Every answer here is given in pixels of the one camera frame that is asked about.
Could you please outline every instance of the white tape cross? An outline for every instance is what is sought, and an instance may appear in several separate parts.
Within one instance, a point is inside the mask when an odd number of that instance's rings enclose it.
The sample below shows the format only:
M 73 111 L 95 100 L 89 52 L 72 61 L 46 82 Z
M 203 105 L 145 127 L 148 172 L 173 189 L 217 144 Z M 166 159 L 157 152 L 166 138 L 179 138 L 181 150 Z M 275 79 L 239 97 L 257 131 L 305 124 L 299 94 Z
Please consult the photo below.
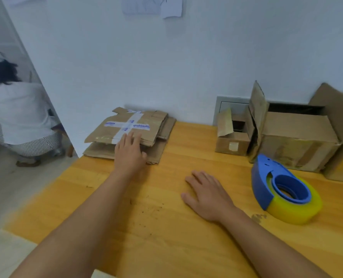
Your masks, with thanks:
M 129 133 L 132 129 L 146 129 L 150 130 L 150 126 L 147 124 L 137 124 L 139 119 L 143 116 L 142 113 L 134 113 L 126 122 L 106 122 L 105 126 L 106 127 L 121 127 L 121 129 L 114 135 L 112 138 L 111 143 L 112 144 L 117 144 L 120 139 L 122 138 L 123 134 Z

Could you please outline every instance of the striped fabric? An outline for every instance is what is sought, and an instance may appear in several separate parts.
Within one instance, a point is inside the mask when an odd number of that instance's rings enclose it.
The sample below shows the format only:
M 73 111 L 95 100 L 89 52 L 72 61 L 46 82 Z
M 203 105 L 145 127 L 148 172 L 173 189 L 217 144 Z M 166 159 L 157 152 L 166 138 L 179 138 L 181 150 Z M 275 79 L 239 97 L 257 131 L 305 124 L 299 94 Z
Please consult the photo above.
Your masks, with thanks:
M 0 145 L 3 145 L 10 150 L 16 152 L 18 155 L 24 157 L 35 157 L 43 155 L 53 149 L 57 149 L 61 145 L 61 135 L 54 133 L 41 139 L 33 140 L 18 145 L 10 145 L 4 143 L 2 127 L 0 125 Z

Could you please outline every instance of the left forearm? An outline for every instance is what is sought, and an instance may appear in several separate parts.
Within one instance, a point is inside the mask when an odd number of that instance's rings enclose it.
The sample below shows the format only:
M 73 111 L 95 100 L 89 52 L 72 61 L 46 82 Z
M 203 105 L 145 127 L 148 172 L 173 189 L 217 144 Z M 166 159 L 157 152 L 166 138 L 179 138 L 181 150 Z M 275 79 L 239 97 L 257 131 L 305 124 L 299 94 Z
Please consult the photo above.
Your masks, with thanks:
M 96 266 L 95 252 L 115 220 L 128 182 L 127 177 L 113 172 L 31 252 L 11 277 L 87 276 L 85 273 L 90 277 Z

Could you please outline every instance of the wooden table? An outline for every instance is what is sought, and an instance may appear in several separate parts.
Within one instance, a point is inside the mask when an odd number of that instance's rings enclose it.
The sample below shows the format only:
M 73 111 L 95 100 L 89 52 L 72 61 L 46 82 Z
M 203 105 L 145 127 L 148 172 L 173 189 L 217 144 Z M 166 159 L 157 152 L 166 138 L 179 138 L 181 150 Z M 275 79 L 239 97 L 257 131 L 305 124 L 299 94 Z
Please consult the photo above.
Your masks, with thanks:
M 318 190 L 324 207 L 308 225 L 285 224 L 264 212 L 255 200 L 250 182 L 252 165 L 247 159 L 215 153 L 215 141 L 216 128 L 212 126 L 175 125 L 160 164 L 147 166 L 130 186 L 100 270 L 137 278 L 256 277 L 229 235 L 199 218 L 180 199 L 181 192 L 191 191 L 184 177 L 199 169 L 215 175 L 253 220 L 333 277 L 343 278 L 343 182 L 294 171 Z M 112 160 L 80 158 L 5 229 L 39 243 L 112 169 Z

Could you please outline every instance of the person in white shirt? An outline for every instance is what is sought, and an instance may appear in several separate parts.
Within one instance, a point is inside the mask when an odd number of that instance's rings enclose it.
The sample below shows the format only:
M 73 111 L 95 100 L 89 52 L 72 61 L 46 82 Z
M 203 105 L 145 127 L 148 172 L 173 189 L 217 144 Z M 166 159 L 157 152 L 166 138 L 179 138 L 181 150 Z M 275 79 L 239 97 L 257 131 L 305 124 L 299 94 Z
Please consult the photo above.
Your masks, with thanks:
M 17 166 L 34 167 L 43 154 L 63 153 L 61 135 L 43 86 L 21 82 L 16 67 L 0 53 L 0 144 L 17 153 Z

